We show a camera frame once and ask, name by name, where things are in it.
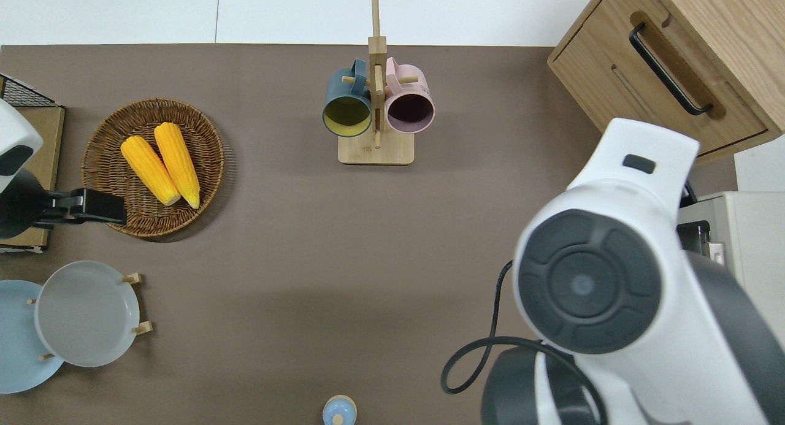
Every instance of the appliance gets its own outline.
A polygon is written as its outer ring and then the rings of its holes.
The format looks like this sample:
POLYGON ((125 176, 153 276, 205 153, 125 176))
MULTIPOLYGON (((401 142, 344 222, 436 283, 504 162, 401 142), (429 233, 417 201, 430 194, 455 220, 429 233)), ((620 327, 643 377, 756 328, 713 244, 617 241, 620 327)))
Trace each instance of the appliance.
POLYGON ((785 344, 785 193, 715 193, 678 222, 682 247, 725 265, 785 344))

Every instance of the yellow corn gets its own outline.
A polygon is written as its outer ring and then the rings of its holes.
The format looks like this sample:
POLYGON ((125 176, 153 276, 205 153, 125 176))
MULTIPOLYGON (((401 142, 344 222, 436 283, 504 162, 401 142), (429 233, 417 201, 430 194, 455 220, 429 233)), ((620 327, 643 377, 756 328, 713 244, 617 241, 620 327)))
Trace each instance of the yellow corn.
POLYGON ((144 138, 138 135, 128 137, 120 145, 120 151, 137 176, 164 206, 180 199, 180 193, 169 173, 144 138))
POLYGON ((155 143, 177 191, 191 207, 199 208, 199 179, 180 127, 174 123, 161 123, 155 128, 155 143))

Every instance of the round woven tray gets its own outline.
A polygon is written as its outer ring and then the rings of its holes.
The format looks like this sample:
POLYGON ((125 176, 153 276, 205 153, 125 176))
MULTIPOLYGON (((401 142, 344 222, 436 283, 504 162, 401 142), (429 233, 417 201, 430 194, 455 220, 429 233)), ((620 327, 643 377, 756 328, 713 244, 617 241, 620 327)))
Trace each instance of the round woven tray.
POLYGON ((109 115, 90 138, 82 159, 84 187, 125 199, 125 226, 109 226, 141 238, 177 232, 199 218, 213 201, 223 175, 224 146, 213 123, 190 104, 163 98, 137 101, 109 115), (120 153, 126 138, 140 135, 160 156, 153 131, 164 121, 177 124, 182 131, 199 179, 198 209, 188 206, 185 199, 171 206, 161 204, 120 153))

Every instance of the mug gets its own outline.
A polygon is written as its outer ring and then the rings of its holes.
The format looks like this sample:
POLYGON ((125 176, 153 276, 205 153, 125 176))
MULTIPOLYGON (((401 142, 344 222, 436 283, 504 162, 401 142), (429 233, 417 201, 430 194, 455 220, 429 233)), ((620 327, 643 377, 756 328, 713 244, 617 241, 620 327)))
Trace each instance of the mug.
POLYGON ((339 69, 327 82, 322 121, 339 137, 356 137, 370 127, 370 90, 365 84, 367 65, 356 59, 351 68, 339 69), (353 83, 343 81, 353 77, 353 83))
POLYGON ((414 134, 426 129, 434 120, 434 102, 428 90, 426 76, 420 68, 410 64, 398 64, 395 58, 387 59, 386 71, 387 124, 399 132, 414 134), (417 82, 403 83, 399 78, 416 76, 417 82))

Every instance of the drawer handle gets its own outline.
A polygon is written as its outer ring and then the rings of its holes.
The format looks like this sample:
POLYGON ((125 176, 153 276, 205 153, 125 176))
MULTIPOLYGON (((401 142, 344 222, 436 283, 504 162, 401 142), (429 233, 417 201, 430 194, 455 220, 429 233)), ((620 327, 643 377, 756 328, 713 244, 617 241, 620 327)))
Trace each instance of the drawer handle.
POLYGON ((695 106, 695 104, 690 101, 687 95, 684 93, 683 90, 676 84, 673 78, 668 74, 668 71, 665 70, 665 67, 662 67, 662 64, 657 61, 656 57, 651 54, 651 51, 646 48, 646 45, 640 40, 640 36, 638 35, 640 31, 643 31, 645 28, 646 23, 641 22, 633 28, 633 31, 630 32, 630 43, 632 43, 633 48, 640 54, 640 58, 643 59, 644 62, 654 71, 654 74, 659 78, 659 81, 665 85, 665 87, 670 91, 670 93, 676 98, 676 101, 684 107, 684 111, 689 112, 692 115, 701 115, 704 112, 709 112, 714 104, 709 103, 704 107, 695 106))

